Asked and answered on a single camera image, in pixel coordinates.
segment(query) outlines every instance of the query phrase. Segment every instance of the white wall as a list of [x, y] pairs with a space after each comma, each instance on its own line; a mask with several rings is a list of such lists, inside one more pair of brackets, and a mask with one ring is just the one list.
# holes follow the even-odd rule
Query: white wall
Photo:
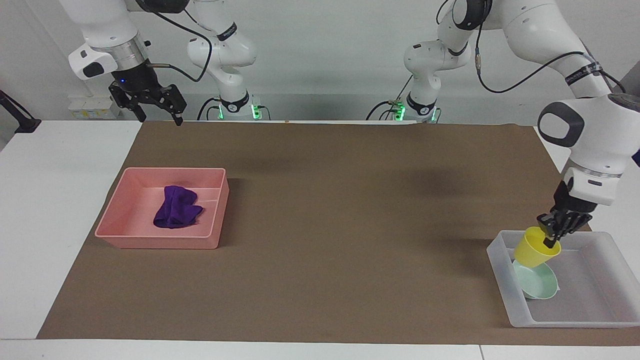
[[[640, 59], [631, 35], [640, 30], [640, 1], [558, 0], [567, 21], [614, 76], [622, 78]], [[69, 70], [66, 54], [81, 42], [56, 0], [0, 0], [0, 88], [44, 119], [69, 119], [68, 95], [107, 95], [109, 76], [84, 84]], [[373, 104], [393, 98], [409, 76], [407, 46], [436, 38], [440, 0], [227, 0], [240, 29], [259, 48], [256, 64], [243, 69], [250, 90], [278, 119], [362, 119]], [[196, 74], [186, 56], [192, 37], [149, 13], [132, 13], [155, 62], [171, 62]], [[188, 18], [172, 15], [190, 26]], [[516, 58], [501, 31], [483, 34], [483, 74], [504, 88], [536, 65]], [[206, 79], [194, 84], [158, 70], [162, 84], [176, 83], [195, 117], [215, 92]], [[471, 64], [442, 73], [442, 122], [532, 124], [546, 103], [571, 97], [553, 70], [506, 94], [478, 84]], [[150, 119], [167, 119], [148, 109]]]
[[11, 140], [13, 136], [13, 124], [11, 123], [10, 116], [0, 116], [0, 151], [4, 149], [5, 145]]

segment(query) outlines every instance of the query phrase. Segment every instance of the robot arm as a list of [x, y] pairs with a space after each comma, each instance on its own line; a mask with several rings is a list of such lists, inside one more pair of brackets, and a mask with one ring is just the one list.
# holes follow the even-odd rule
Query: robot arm
[[[123, 0], [60, 0], [73, 22], [78, 24], [85, 44], [69, 55], [69, 64], [80, 79], [91, 79], [111, 73], [114, 82], [109, 91], [117, 105], [133, 111], [139, 121], [146, 119], [140, 104], [153, 104], [171, 114], [182, 124], [186, 102], [177, 86], [161, 86], [150, 67], [146, 44], [131, 22]], [[147, 5], [167, 12], [180, 12], [188, 0]]]
[[[576, 99], [554, 102], [540, 115], [542, 137], [571, 149], [555, 205], [538, 217], [545, 244], [591, 220], [598, 204], [611, 205], [628, 160], [640, 149], [640, 99], [611, 94], [602, 70], [562, 17], [554, 0], [457, 0], [438, 27], [439, 40], [405, 52], [414, 76], [406, 103], [408, 119], [424, 120], [435, 109], [439, 70], [464, 66], [474, 29], [502, 29], [511, 50], [524, 60], [549, 64], [563, 75]], [[481, 68], [476, 52], [476, 69]]]
[[[242, 75], [235, 67], [252, 65], [256, 59], [253, 42], [246, 38], [225, 9], [224, 0], [194, 0], [198, 24], [214, 34], [213, 56], [207, 72], [215, 80], [220, 92], [220, 117], [251, 120], [260, 116], [257, 101], [249, 94]], [[201, 38], [192, 39], [188, 53], [191, 61], [204, 68], [209, 44]]]

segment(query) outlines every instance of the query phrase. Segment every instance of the clear plastic tray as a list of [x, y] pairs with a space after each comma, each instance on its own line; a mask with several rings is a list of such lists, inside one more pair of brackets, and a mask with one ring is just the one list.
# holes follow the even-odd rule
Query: clear plastic tray
[[487, 253], [514, 327], [640, 326], [640, 283], [607, 233], [575, 233], [547, 264], [560, 291], [549, 300], [525, 299], [511, 262], [524, 231], [501, 231]]

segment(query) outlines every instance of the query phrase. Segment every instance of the black mount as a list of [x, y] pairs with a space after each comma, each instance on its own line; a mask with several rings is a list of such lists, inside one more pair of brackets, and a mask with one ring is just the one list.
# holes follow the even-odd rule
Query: black mount
[[38, 128], [42, 120], [28, 118], [24, 116], [20, 110], [18, 110], [15, 105], [9, 100], [8, 96], [0, 90], [0, 105], [2, 105], [8, 112], [18, 121], [20, 127], [15, 130], [16, 134], [30, 134]]
[[489, 16], [492, 5], [493, 0], [467, 0], [465, 18], [459, 24], [454, 21], [456, 27], [461, 30], [475, 30]]
[[190, 0], [136, 0], [146, 12], [181, 13]]

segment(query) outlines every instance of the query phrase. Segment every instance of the silver metal ring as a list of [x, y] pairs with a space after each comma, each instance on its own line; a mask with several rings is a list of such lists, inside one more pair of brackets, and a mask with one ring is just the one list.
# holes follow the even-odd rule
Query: silver metal ring
[[133, 69], [148, 59], [147, 49], [140, 39], [139, 33], [124, 44], [112, 47], [92, 47], [92, 49], [112, 55], [118, 64], [116, 71]]
[[597, 172], [591, 169], [588, 169], [586, 167], [582, 167], [576, 163], [574, 163], [571, 159], [569, 159], [566, 162], [566, 166], [565, 168], [570, 168], [570, 167], [574, 167], [577, 168], [578, 170], [580, 170], [581, 172], [591, 175], [591, 176], [595, 176], [595, 177], [601, 177], [602, 179], [619, 179], [622, 177], [622, 174], [607, 174], [604, 172]]

